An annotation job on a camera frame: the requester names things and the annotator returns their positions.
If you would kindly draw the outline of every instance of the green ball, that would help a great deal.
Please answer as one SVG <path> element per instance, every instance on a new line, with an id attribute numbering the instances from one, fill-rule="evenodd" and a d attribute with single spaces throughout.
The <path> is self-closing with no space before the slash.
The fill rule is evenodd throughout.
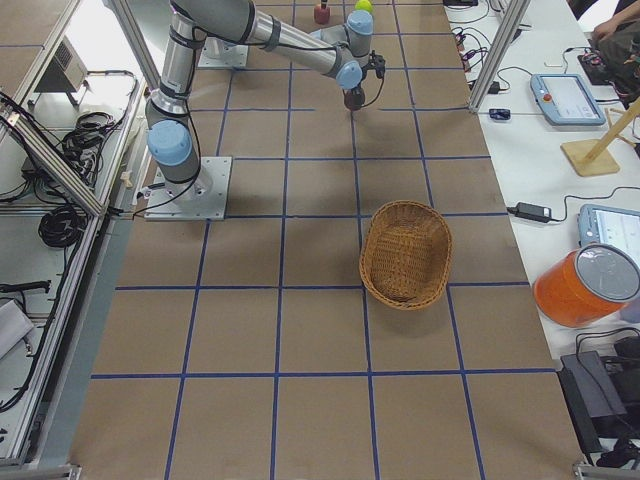
<path id="1" fill-rule="evenodd" d="M 354 8 L 356 10 L 366 10 L 367 12 L 373 14 L 373 5 L 369 0 L 358 0 Z"/>

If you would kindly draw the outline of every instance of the power adapter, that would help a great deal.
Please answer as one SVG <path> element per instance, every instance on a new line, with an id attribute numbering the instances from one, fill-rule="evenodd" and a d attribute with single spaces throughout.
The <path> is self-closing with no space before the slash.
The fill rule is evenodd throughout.
<path id="1" fill-rule="evenodd" d="M 551 220 L 551 209 L 532 205 L 531 203 L 518 202 L 515 207 L 507 207 L 507 212 L 519 218 L 533 220 L 534 222 L 549 223 Z"/>
<path id="2" fill-rule="evenodd" d="M 471 80 L 468 85 L 469 85 L 469 90 L 473 89 L 473 86 L 476 84 L 475 80 Z M 497 81 L 494 81 L 491 83 L 491 86 L 489 87 L 489 92 L 490 95 L 496 95 L 498 93 L 500 93 L 500 83 Z"/>

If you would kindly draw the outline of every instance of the orange container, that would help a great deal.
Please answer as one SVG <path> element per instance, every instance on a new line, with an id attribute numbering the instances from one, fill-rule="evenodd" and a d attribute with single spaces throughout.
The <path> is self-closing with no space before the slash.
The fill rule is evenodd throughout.
<path id="1" fill-rule="evenodd" d="M 624 252 L 604 244 L 569 253 L 533 285 L 542 312 L 567 327 L 582 327 L 620 310 L 639 294 L 636 264 Z"/>

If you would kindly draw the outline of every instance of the metal mounting plate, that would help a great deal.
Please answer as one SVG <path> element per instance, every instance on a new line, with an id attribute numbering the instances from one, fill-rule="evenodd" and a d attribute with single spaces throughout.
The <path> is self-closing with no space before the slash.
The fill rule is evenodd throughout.
<path id="1" fill-rule="evenodd" d="M 231 157 L 202 157 L 202 169 L 211 177 L 212 187 L 204 194 L 185 204 L 170 202 L 158 207 L 158 211 L 147 210 L 144 217 L 147 220 L 157 221 L 184 221 L 184 220 L 224 220 L 227 208 L 227 192 L 229 190 L 229 178 L 231 177 Z M 160 169 L 156 172 L 156 183 L 164 182 L 164 176 Z M 160 205 L 172 197 L 169 197 L 164 189 L 154 190 L 149 197 L 149 207 Z"/>
<path id="2" fill-rule="evenodd" d="M 198 68 L 202 70 L 230 70 L 246 68 L 249 47 L 246 45 L 227 46 L 217 38 L 205 41 Z"/>

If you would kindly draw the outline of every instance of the white table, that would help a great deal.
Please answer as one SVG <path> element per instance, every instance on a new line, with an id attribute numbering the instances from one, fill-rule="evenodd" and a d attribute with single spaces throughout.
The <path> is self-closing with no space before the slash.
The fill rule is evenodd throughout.
<path id="1" fill-rule="evenodd" d="M 456 23 L 480 17 L 486 11 L 484 1 L 481 0 L 478 7 L 465 10 L 447 9 L 451 26 L 474 27 L 490 40 L 493 39 L 499 23 L 493 12 L 475 23 Z M 501 68 L 518 66 L 531 73 L 565 72 L 562 52 L 569 47 L 588 45 L 568 6 L 559 0 L 535 0 L 531 2 L 527 14 L 533 22 L 533 29 L 522 32 L 512 43 Z M 471 33 L 486 45 L 480 35 Z M 465 42 L 467 48 L 477 48 L 476 45 L 474 40 Z M 566 54 L 567 73 L 583 75 L 576 59 L 581 53 L 581 50 L 574 50 Z M 475 69 L 468 74 L 469 79 L 476 76 Z M 488 95 L 480 107 L 479 118 L 506 205 L 515 205 L 519 201 L 544 205 L 553 209 L 554 218 L 561 218 L 564 212 L 563 198 L 567 194 L 605 196 L 619 185 L 640 186 L 640 159 L 628 144 L 620 140 L 614 140 L 609 146 L 609 152 L 620 165 L 617 174 L 578 176 L 560 145 L 573 140 L 598 139 L 607 131 L 607 126 L 554 127 L 544 119 L 533 99 L 529 75 L 518 70 L 508 70 L 503 76 L 511 83 L 511 90 L 506 94 Z M 591 92 L 596 99 L 615 98 L 611 87 L 592 86 Z M 495 122 L 487 114 L 489 108 L 509 108 L 512 119 L 507 123 Z M 623 133 L 627 138 L 632 138 L 630 128 Z M 578 247 L 576 218 L 584 203 L 637 210 L 640 191 L 622 190 L 613 199 L 593 202 L 570 199 L 568 218 L 561 224 L 541 224 L 511 217 L 511 225 L 531 283 Z M 575 352 L 574 342 L 578 332 L 601 332 L 630 326 L 621 321 L 618 314 L 609 315 L 581 330 L 562 327 L 542 313 L 540 318 L 551 355 L 556 361 L 561 355 Z M 601 341 L 601 344 L 610 343 L 611 339 Z M 590 345 L 597 345 L 597 342 L 591 342 Z"/>

